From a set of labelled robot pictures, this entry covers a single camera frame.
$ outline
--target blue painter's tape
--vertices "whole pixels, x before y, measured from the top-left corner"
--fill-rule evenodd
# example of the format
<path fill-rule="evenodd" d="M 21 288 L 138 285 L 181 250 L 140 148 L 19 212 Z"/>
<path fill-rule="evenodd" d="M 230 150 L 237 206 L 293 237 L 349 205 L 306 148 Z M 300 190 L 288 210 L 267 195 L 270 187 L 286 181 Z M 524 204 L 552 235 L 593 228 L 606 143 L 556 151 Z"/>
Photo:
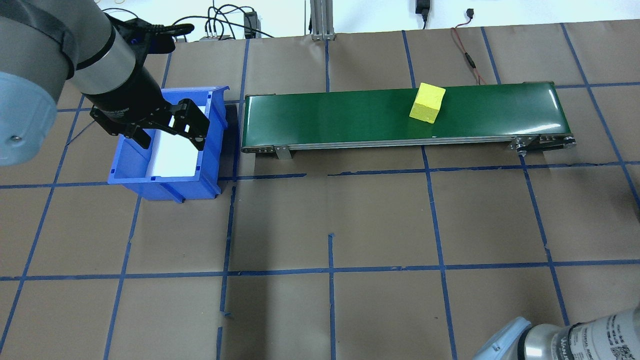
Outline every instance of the blue painter's tape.
<path fill-rule="evenodd" d="M 0 185 L 2 189 L 35 189 L 35 188 L 52 188 L 53 184 L 21 184 L 21 185 Z"/>
<path fill-rule="evenodd" d="M 638 265 L 640 259 L 555 261 L 554 266 Z"/>
<path fill-rule="evenodd" d="M 414 174 L 424 172 L 423 168 L 409 168 L 401 170 L 361 170 L 361 171 L 345 171 L 339 174 L 329 174 L 327 176 L 350 176 L 350 175 L 382 175 L 382 174 Z"/>
<path fill-rule="evenodd" d="M 221 277 L 225 273 L 222 271 L 203 271 L 203 272 L 163 272 L 149 274 L 126 274 L 126 279 L 174 279 L 179 277 Z"/>
<path fill-rule="evenodd" d="M 584 84 L 587 86 L 587 92 L 589 93 L 589 97 L 591 98 L 591 102 L 593 103 L 593 107 L 596 109 L 596 113 L 598 113 L 598 118 L 600 118 L 600 122 L 602 123 L 602 127 L 604 127 L 604 131 L 605 131 L 605 133 L 607 133 L 607 137 L 609 138 L 609 141 L 611 142 L 611 146 L 613 147 L 613 151 L 616 153 L 616 156 L 618 157 L 618 161 L 620 162 L 620 165 L 622 166 L 622 171 L 625 174 L 625 177 L 627 178 L 627 183 L 629 184 L 629 188 L 631 189 L 631 194 L 633 194 L 634 199 L 636 200 L 636 206 L 638 208 L 640 208 L 640 196 L 638 196 L 638 192 L 636 190 L 636 186 L 635 186 L 633 180 L 631 179 L 631 175 L 629 174 L 629 171 L 627 170 L 627 166 L 625 164 L 624 159 L 622 158 L 622 154 L 620 153 L 620 150 L 618 149 L 618 146 L 616 145 L 616 142 L 613 139 L 613 135 L 611 134 L 611 131 L 609 130 L 609 126 L 607 125 L 607 121 L 604 119 L 604 115 L 602 115 L 602 111 L 600 110 L 600 106 L 598 105 L 598 102 L 596 101 L 596 97 L 595 97 L 595 95 L 593 95 L 593 91 L 591 89 L 591 85 L 589 84 L 589 81 L 587 80 L 587 75 L 585 75 L 585 73 L 584 73 L 584 69 L 582 68 L 582 64 L 580 64 L 580 59 L 578 59 L 578 54 L 575 52 L 575 48 L 573 47 L 573 44 L 571 43 L 571 39 L 569 37 L 569 33 L 567 32 L 566 27 L 564 26 L 564 24 L 560 24 L 560 27 L 562 28 L 562 31 L 564 33 L 564 38 L 566 39 L 566 43 L 569 45 L 569 50 L 571 50 L 571 54 L 573 55 L 573 59 L 575 60 L 575 63 L 578 66 L 578 69 L 580 70 L 580 75 L 582 76 L 582 80 L 584 81 Z"/>
<path fill-rule="evenodd" d="M 406 61 L 409 64 L 409 76 L 411 76 L 411 87 L 415 88 L 415 77 L 413 76 L 413 63 L 411 62 L 411 52 L 409 52 L 409 43 L 406 40 L 405 30 L 402 30 L 402 39 L 404 41 L 404 52 L 406 53 Z"/>
<path fill-rule="evenodd" d="M 227 242 L 225 245 L 225 263 L 223 265 L 223 273 L 225 274 L 222 277 L 222 289 L 220 290 L 220 311 L 225 311 L 225 306 L 227 303 L 227 281 L 228 276 L 226 275 L 229 271 L 229 259 L 231 257 L 231 239 L 234 227 L 234 211 L 236 207 L 236 187 L 231 188 L 231 201 L 229 204 L 229 218 L 227 219 Z"/>
<path fill-rule="evenodd" d="M 444 298 L 444 310 L 447 316 L 447 328 L 449 330 L 449 344 L 451 346 L 451 357 L 458 360 L 458 351 L 456 350 L 456 338 L 453 331 L 453 320 L 451 319 L 451 305 L 449 303 L 449 289 L 447 287 L 446 266 L 444 256 L 442 254 L 442 242 L 440 241 L 440 228 L 438 227 L 438 215 L 436 212 L 436 202 L 433 196 L 433 185 L 431 183 L 431 171 L 429 169 L 429 160 L 424 146 L 421 147 L 422 160 L 424 162 L 425 174 L 427 175 L 427 191 L 429 193 L 429 205 L 431 206 L 431 219 L 433 220 L 433 232 L 436 238 L 436 249 L 438 251 L 438 266 L 440 268 L 440 280 L 442 282 L 442 296 Z"/>
<path fill-rule="evenodd" d="M 440 270 L 440 265 L 412 265 L 412 266 L 359 266 L 334 268 L 333 272 L 393 272 L 393 271 L 433 271 Z"/>
<path fill-rule="evenodd" d="M 240 147 L 241 147 L 240 127 L 242 126 L 242 123 L 243 123 L 242 115 L 243 115 L 243 109 L 244 109 L 244 84 L 246 83 L 246 66 L 249 59 L 249 43 L 250 43 L 250 39 L 246 39 L 246 42 L 244 43 L 242 78 L 240 82 L 240 99 L 238 103 L 238 121 L 237 121 L 238 127 L 237 127 L 237 134 L 236 134 L 236 148 L 234 149 L 234 166 L 233 166 L 233 173 L 232 173 L 234 181 L 238 177 L 238 162 L 240 161 Z"/>
<path fill-rule="evenodd" d="M 527 168 L 565 168 L 565 167 L 618 167 L 617 161 L 611 163 L 575 163 L 575 164 L 537 164 L 527 165 Z"/>
<path fill-rule="evenodd" d="M 166 77 L 169 75 L 169 65 L 171 65 L 171 53 L 166 57 L 166 65 L 164 66 L 164 75 L 162 76 L 162 85 L 161 88 L 164 88 L 166 85 Z"/>
<path fill-rule="evenodd" d="M 560 305 L 560 312 L 562 313 L 564 324 L 566 326 L 569 326 L 569 317 L 567 315 L 566 308 L 564 306 L 564 298 L 562 296 L 562 291 L 560 290 L 560 282 L 558 281 L 558 278 L 557 278 L 556 268 L 554 267 L 554 260 L 551 256 L 551 251 L 547 247 L 547 234 L 545 232 L 545 227 L 542 224 L 542 217 L 540 216 L 538 201 L 536 200 L 536 194 L 533 191 L 533 185 L 531 184 L 531 178 L 529 177 L 527 164 L 525 163 L 523 157 L 520 157 L 520 164 L 522 165 L 522 172 L 524 173 L 524 178 L 527 183 L 527 188 L 529 189 L 529 197 L 531 198 L 533 211 L 536 215 L 536 221 L 538 222 L 538 229 L 540 230 L 540 238 L 542 239 L 542 245 L 543 245 L 543 248 L 545 249 L 545 254 L 547 255 L 547 262 L 548 262 L 549 270 L 551 271 L 551 278 L 553 279 L 554 287 L 556 288 L 556 295 L 558 297 L 558 303 Z"/>
<path fill-rule="evenodd" d="M 229 271 L 228 276 L 274 276 L 274 275 L 298 275 L 298 274 L 325 274 L 330 272 L 328 268 L 305 268 L 291 270 L 250 270 Z"/>
<path fill-rule="evenodd" d="M 460 264 L 446 265 L 447 270 L 477 270 L 477 269 L 514 269 L 514 268 L 544 268 L 549 263 L 504 263 L 504 264 Z"/>
<path fill-rule="evenodd" d="M 609 86 L 638 86 L 640 85 L 640 82 L 633 82 L 633 83 L 604 83 L 604 84 L 589 84 L 589 87 L 592 88 L 602 88 L 602 87 L 609 87 Z"/>
<path fill-rule="evenodd" d="M 333 237 L 334 234 L 329 234 L 329 324 L 330 324 L 330 339 L 331 339 L 331 360 L 335 360 L 335 290 L 333 287 Z"/>
<path fill-rule="evenodd" d="M 472 170 L 472 171 L 483 171 L 483 170 L 513 170 L 520 169 L 519 165 L 497 165 L 497 166 L 487 166 L 487 167 L 440 167 L 440 168 L 431 168 L 429 172 L 439 172 L 439 171 L 461 171 L 461 170 Z"/>
<path fill-rule="evenodd" d="M 118 277 L 118 289 L 116 290 L 116 299 L 113 302 L 113 310 L 111 311 L 111 321 L 109 322 L 109 331 L 107 332 L 107 342 L 104 347 L 103 360 L 109 359 L 109 351 L 111 350 L 111 339 L 113 338 L 113 329 L 116 324 L 116 317 L 118 316 L 118 307 L 120 305 L 120 297 L 122 296 L 122 286 L 124 285 L 124 279 L 127 275 L 127 265 L 129 264 L 129 254 L 131 253 L 131 239 L 136 232 L 136 224 L 138 223 L 138 213 L 140 212 L 140 204 L 142 197 L 138 195 L 136 200 L 136 207 L 133 210 L 133 218 L 131 219 L 131 228 L 129 229 L 129 241 L 127 241 L 127 247 L 124 252 L 124 259 L 122 260 L 122 268 L 120 269 L 120 276 Z"/>
<path fill-rule="evenodd" d="M 329 80 L 329 40 L 324 41 L 324 92 L 331 90 Z"/>
<path fill-rule="evenodd" d="M 30 275 L 26 281 L 50 281 L 50 280 L 103 280 L 119 279 L 119 274 L 88 274 L 88 275 Z"/>
<path fill-rule="evenodd" d="M 289 179 L 292 177 L 305 177 L 306 174 L 278 174 L 278 175 L 251 175 L 238 176 L 238 180 L 261 180 L 261 179 Z"/>
<path fill-rule="evenodd" d="M 495 60 L 493 59 L 493 52 L 491 51 L 491 45 L 489 44 L 489 38 L 486 36 L 486 31 L 484 30 L 484 26 L 480 27 L 480 31 L 482 31 L 482 37 L 484 38 L 484 45 L 486 46 L 486 52 L 489 54 L 489 60 L 491 61 L 491 67 L 493 68 L 493 75 L 495 76 L 496 83 L 502 84 L 500 80 L 500 74 L 498 73 L 498 67 L 495 66 Z"/>
<path fill-rule="evenodd" d="M 109 185 L 106 181 L 91 181 L 87 183 L 58 183 L 52 184 L 55 188 L 68 188 L 71 186 L 112 186 Z"/>
<path fill-rule="evenodd" d="M 216 337 L 216 360 L 220 360 L 222 353 L 222 326 L 218 327 L 218 336 Z"/>
<path fill-rule="evenodd" d="M 556 89 L 580 89 L 580 88 L 586 88 L 587 86 L 584 84 L 578 84 L 578 85 L 556 85 Z"/>

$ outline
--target grid line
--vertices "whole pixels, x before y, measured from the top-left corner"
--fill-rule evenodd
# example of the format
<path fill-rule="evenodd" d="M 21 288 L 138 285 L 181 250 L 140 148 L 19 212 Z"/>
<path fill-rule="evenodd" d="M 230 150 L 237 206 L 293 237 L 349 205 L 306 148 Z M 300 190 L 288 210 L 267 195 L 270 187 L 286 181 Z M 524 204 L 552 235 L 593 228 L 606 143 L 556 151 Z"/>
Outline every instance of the grid line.
<path fill-rule="evenodd" d="M 411 76 L 411 87 L 415 89 L 415 77 L 413 76 L 413 63 L 411 62 L 411 52 L 409 52 L 409 43 L 406 40 L 405 30 L 402 30 L 402 39 L 404 42 L 404 51 L 406 52 L 406 61 L 409 64 L 409 75 Z"/>
<path fill-rule="evenodd" d="M 605 259 L 605 260 L 576 260 L 554 261 L 554 267 L 575 266 L 624 266 L 640 265 L 640 259 Z M 548 262 L 533 263 L 480 263 L 480 264 L 448 264 L 446 270 L 478 270 L 478 269 L 505 269 L 505 268 L 540 268 L 547 267 Z M 181 277 L 255 277 L 278 276 L 299 274 L 329 274 L 351 272 L 428 272 L 440 271 L 440 265 L 408 265 L 408 266 L 355 266 L 330 268 L 299 268 L 283 270 L 234 270 L 229 272 L 168 272 L 168 273 L 136 273 L 125 274 L 125 279 L 174 279 Z M 0 282 L 20 281 L 21 276 L 0 276 Z M 29 275 L 25 281 L 58 281 L 58 280 L 103 280 L 119 279 L 120 274 L 85 274 L 85 275 Z"/>
<path fill-rule="evenodd" d="M 324 92 L 331 90 L 331 81 L 329 80 L 329 40 L 324 41 Z"/>
<path fill-rule="evenodd" d="M 80 101 L 78 103 L 78 107 L 76 111 L 76 115 L 74 116 L 74 120 L 71 123 L 71 127 L 69 129 L 69 133 L 67 135 L 67 140 L 65 143 L 69 143 L 69 140 L 72 138 L 73 134 L 74 134 L 74 129 L 76 128 L 76 123 L 78 120 L 78 116 L 80 114 L 79 109 L 82 106 L 82 103 L 84 101 L 84 95 L 80 96 Z M 62 164 L 65 161 L 65 156 L 67 155 L 67 149 L 68 146 L 65 145 L 65 147 L 62 150 L 62 155 L 60 156 L 60 161 L 58 162 L 58 168 L 56 169 L 56 175 L 54 176 L 53 179 L 53 184 L 56 184 L 58 182 L 58 178 L 60 176 L 60 171 L 62 170 Z M 24 286 L 24 281 L 26 279 L 27 273 L 29 272 L 29 267 L 31 266 L 31 261 L 33 260 L 33 254 L 35 253 L 36 250 L 36 246 L 38 245 L 38 240 L 40 239 L 40 233 L 42 232 L 42 227 L 44 225 L 45 219 L 47 218 L 47 212 L 49 210 L 49 206 L 51 205 L 51 199 L 53 198 L 53 192 L 55 190 L 55 187 L 52 187 L 49 190 L 49 196 L 47 197 L 47 201 L 45 203 L 44 209 L 42 211 L 42 216 L 40 217 L 40 222 L 38 223 L 38 229 L 36 230 L 36 234 L 33 238 L 33 243 L 31 244 L 31 248 L 29 250 L 29 255 L 27 256 L 27 261 L 24 264 L 24 269 L 22 270 L 22 276 L 20 277 L 19 283 L 18 283 L 18 288 L 16 289 L 15 292 L 15 296 L 13 297 L 13 302 L 11 305 L 11 309 L 9 310 L 9 315 L 6 319 L 6 323 L 4 325 L 4 330 L 2 333 L 2 338 L 0 338 L 0 354 L 2 353 L 2 350 L 4 349 L 4 343 L 6 341 L 6 337 L 9 333 L 9 328 L 11 327 L 11 322 L 13 320 L 13 316 L 15 314 L 15 308 L 18 305 L 18 301 L 20 300 L 20 294 L 22 293 L 22 287 Z"/>
<path fill-rule="evenodd" d="M 625 161 L 626 165 L 640 165 L 640 161 Z M 554 163 L 554 164 L 533 164 L 526 165 L 527 169 L 541 169 L 541 168 L 577 168 L 577 167 L 619 167 L 621 166 L 618 161 L 612 161 L 610 163 Z M 491 165 L 481 167 L 440 167 L 430 168 L 430 172 L 454 172 L 454 171 L 487 171 L 487 170 L 514 170 L 522 168 L 521 165 Z M 354 176 L 354 175 L 381 175 L 381 174 L 414 174 L 425 172 L 423 168 L 406 168 L 406 169 L 393 169 L 393 170 L 358 170 L 358 171 L 345 171 L 338 174 L 327 174 L 327 176 Z M 263 179 L 290 179 L 294 177 L 305 177 L 306 173 L 295 174 L 273 174 L 273 175 L 249 175 L 238 176 L 237 181 L 245 180 L 263 180 Z M 220 181 L 233 181 L 233 177 L 221 176 L 218 178 Z M 89 181 L 86 183 L 56 183 L 56 184 L 16 184 L 16 185 L 0 185 L 0 190 L 3 189 L 30 189 L 30 188 L 62 188 L 73 186 L 117 186 L 109 184 L 105 181 Z"/>
<path fill-rule="evenodd" d="M 498 68 L 493 59 L 493 52 L 491 50 L 491 45 L 489 44 L 489 39 L 486 36 L 486 31 L 484 28 L 481 28 L 482 34 L 484 37 L 484 44 L 486 46 L 487 53 L 489 54 L 489 59 L 491 59 L 493 73 L 495 75 L 496 82 L 501 84 L 500 75 L 498 73 Z M 542 240 L 543 248 L 545 249 L 545 255 L 547 256 L 547 266 L 549 268 L 549 272 L 551 273 L 551 278 L 554 283 L 554 289 L 556 291 L 556 297 L 558 300 L 558 305 L 560 307 L 560 312 L 563 317 L 563 322 L 566 326 L 569 325 L 569 318 L 566 312 L 566 307 L 564 305 L 564 298 L 562 296 L 562 290 L 560 288 L 560 282 L 558 281 L 556 268 L 554 266 L 553 257 L 551 256 L 551 250 L 547 247 L 547 234 L 545 232 L 545 226 L 542 223 L 542 217 L 540 215 L 540 209 L 538 207 L 538 202 L 536 200 L 536 195 L 533 190 L 533 185 L 531 184 L 531 178 L 529 177 L 529 170 L 527 168 L 527 164 L 524 160 L 523 156 L 519 156 L 520 158 L 520 167 L 522 168 L 522 172 L 525 178 L 525 182 L 527 183 L 527 189 L 529 191 L 529 197 L 531 198 L 531 206 L 533 207 L 534 214 L 536 215 L 536 221 L 538 223 L 538 229 L 540 231 L 540 238 Z"/>
<path fill-rule="evenodd" d="M 333 233 L 329 234 L 328 249 L 329 249 L 329 328 L 330 328 L 330 340 L 331 340 L 331 360 L 335 360 L 335 288 L 333 286 Z"/>
<path fill-rule="evenodd" d="M 249 43 L 250 39 L 246 39 L 244 43 L 244 56 L 242 64 L 242 77 L 240 80 L 240 99 L 238 100 L 238 118 L 237 118 L 237 134 L 236 134 L 236 148 L 234 149 L 234 166 L 233 166 L 233 180 L 236 181 L 238 177 L 238 166 L 240 162 L 240 147 L 242 144 L 240 131 L 243 126 L 243 109 L 244 109 L 244 85 L 246 83 L 246 67 L 249 59 Z"/>
<path fill-rule="evenodd" d="M 529 177 L 529 171 L 527 170 L 527 164 L 524 161 L 524 157 L 520 157 L 520 162 L 522 164 L 522 172 L 524 173 L 525 181 L 527 182 L 527 189 L 529 191 L 529 197 L 531 198 L 533 211 L 536 215 L 536 221 L 538 222 L 540 238 L 542 239 L 543 248 L 545 249 L 545 254 L 547 256 L 547 265 L 549 267 L 549 270 L 551 271 L 551 278 L 554 282 L 554 288 L 556 289 L 556 296 L 558 299 L 558 304 L 560 305 L 560 312 L 562 314 L 564 325 L 569 326 L 569 316 L 567 315 L 566 307 L 564 306 L 564 298 L 562 296 L 562 290 L 560 289 L 560 282 L 558 281 L 556 268 L 554 266 L 554 260 L 551 256 L 551 250 L 547 247 L 547 233 L 545 232 L 545 226 L 542 224 L 542 217 L 540 216 L 538 201 L 536 200 L 536 194 L 533 191 L 533 185 L 531 184 L 531 178 Z"/>
<path fill-rule="evenodd" d="M 600 110 L 600 106 L 598 105 L 598 102 L 596 101 L 596 97 L 595 97 L 595 95 L 593 95 L 593 91 L 591 89 L 591 85 L 589 84 L 589 81 L 587 80 L 587 75 L 584 73 L 584 69 L 582 68 L 582 64 L 580 64 L 580 59 L 578 59 L 578 54 L 575 52 L 575 48 L 573 47 L 573 44 L 571 43 L 571 39 L 569 37 L 569 33 L 567 32 L 566 27 L 564 26 L 564 23 L 561 23 L 560 27 L 562 28 L 562 31 L 563 31 L 563 34 L 564 34 L 564 38 L 566 39 L 566 43 L 569 45 L 569 50 L 571 50 L 571 54 L 573 55 L 573 59 L 575 60 L 576 65 L 578 66 L 578 70 L 580 70 L 580 75 L 582 76 L 582 80 L 584 81 L 584 85 L 585 85 L 585 87 L 587 89 L 587 92 L 589 93 L 589 97 L 591 98 L 591 102 L 593 103 L 593 107 L 595 108 L 596 112 L 598 113 L 598 118 L 600 118 L 600 122 L 602 123 L 602 127 L 604 128 L 604 131 L 607 134 L 607 137 L 609 138 L 609 141 L 611 142 L 611 146 L 613 147 L 613 151 L 616 153 L 616 157 L 618 157 L 618 161 L 620 163 L 620 166 L 622 167 L 622 171 L 624 172 L 625 177 L 627 178 L 627 183 L 629 184 L 629 188 L 631 189 L 631 194 L 633 194 L 634 199 L 636 200 L 636 206 L 638 208 L 640 208 L 640 196 L 638 196 L 638 192 L 636 190 L 636 186 L 634 185 L 634 182 L 631 179 L 631 175 L 629 174 L 629 171 L 627 170 L 627 166 L 625 164 L 625 161 L 622 158 L 622 153 L 618 149 L 618 145 L 616 144 L 616 141 L 614 140 L 613 135 L 611 134 L 611 130 L 609 130 L 609 126 L 607 125 L 607 121 L 604 119 L 604 115 L 602 115 L 602 111 Z"/>
<path fill-rule="evenodd" d="M 131 239 L 136 231 L 136 224 L 138 223 L 138 213 L 140 211 L 140 202 L 142 197 L 138 195 L 136 200 L 136 207 L 133 211 L 133 219 L 131 220 L 131 229 L 129 230 L 129 240 L 127 241 L 127 247 L 124 252 L 124 259 L 122 260 L 122 268 L 120 275 L 118 276 L 118 289 L 116 290 L 115 300 L 113 302 L 113 310 L 111 311 L 111 320 L 109 321 L 109 331 L 107 332 L 107 342 L 104 346 L 103 360 L 109 359 L 109 352 L 111 351 L 111 340 L 113 339 L 113 329 L 116 325 L 116 318 L 118 316 L 118 307 L 120 306 L 120 298 L 122 297 L 122 286 L 124 285 L 125 275 L 127 273 L 127 265 L 129 264 L 129 254 L 131 253 Z"/>
<path fill-rule="evenodd" d="M 453 331 L 453 320 L 451 318 L 451 305 L 449 303 L 449 289 L 447 287 L 447 267 L 444 262 L 444 255 L 442 254 L 442 242 L 440 241 L 440 228 L 438 227 L 438 215 L 436 212 L 436 203 L 433 196 L 433 184 L 431 182 L 431 172 L 429 171 L 429 160 L 427 159 L 427 153 L 424 151 L 424 146 L 421 147 L 422 160 L 424 162 L 424 168 L 427 170 L 427 192 L 429 193 L 429 206 L 431 207 L 431 219 L 433 221 L 433 232 L 436 239 L 436 250 L 438 252 L 438 266 L 440 270 L 440 282 L 442 283 L 442 296 L 444 298 L 444 309 L 447 317 L 447 328 L 449 330 L 449 344 L 451 346 L 451 357 L 453 360 L 458 360 L 458 352 L 456 350 L 456 338 Z"/>

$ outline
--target conveyor belt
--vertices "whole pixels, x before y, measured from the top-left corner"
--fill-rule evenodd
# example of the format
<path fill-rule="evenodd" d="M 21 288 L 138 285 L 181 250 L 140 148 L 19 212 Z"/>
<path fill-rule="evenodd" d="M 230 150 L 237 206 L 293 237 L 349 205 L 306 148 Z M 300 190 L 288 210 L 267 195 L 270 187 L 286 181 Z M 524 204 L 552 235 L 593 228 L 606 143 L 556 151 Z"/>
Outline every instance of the conveyor belt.
<path fill-rule="evenodd" d="M 575 144 L 553 83 L 446 89 L 434 124 L 408 116 L 414 88 L 249 96 L 242 151 L 512 141 L 525 154 Z"/>

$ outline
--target metal bracket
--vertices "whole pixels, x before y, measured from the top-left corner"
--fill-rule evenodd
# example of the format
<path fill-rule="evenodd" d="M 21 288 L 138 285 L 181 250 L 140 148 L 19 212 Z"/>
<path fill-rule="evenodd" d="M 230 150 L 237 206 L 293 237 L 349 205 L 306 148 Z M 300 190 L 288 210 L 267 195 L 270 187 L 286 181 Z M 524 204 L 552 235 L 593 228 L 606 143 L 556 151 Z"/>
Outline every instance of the metal bracket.
<path fill-rule="evenodd" d="M 311 38 L 333 40 L 333 0 L 311 0 Z"/>
<path fill-rule="evenodd" d="M 263 146 L 263 147 L 245 147 L 241 149 L 245 154 L 273 154 L 275 153 L 279 160 L 291 159 L 291 151 L 286 145 Z"/>
<path fill-rule="evenodd" d="M 276 151 L 276 156 L 278 156 L 278 160 L 290 160 L 291 159 L 291 151 L 289 151 L 289 147 L 286 145 L 278 145 L 273 147 Z"/>
<path fill-rule="evenodd" d="M 573 135 L 527 135 L 516 136 L 509 148 L 515 150 L 518 155 L 524 157 L 530 151 L 549 151 L 569 149 L 575 146 Z"/>

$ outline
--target yellow block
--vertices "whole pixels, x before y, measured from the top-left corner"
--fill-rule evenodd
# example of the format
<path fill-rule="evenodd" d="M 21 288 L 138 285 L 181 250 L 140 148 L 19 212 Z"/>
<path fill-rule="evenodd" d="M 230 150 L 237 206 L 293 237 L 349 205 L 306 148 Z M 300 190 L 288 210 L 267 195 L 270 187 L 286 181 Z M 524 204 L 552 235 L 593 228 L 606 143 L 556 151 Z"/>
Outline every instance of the yellow block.
<path fill-rule="evenodd" d="M 433 124 L 442 105 L 445 90 L 437 86 L 421 83 L 411 107 L 409 117 Z"/>

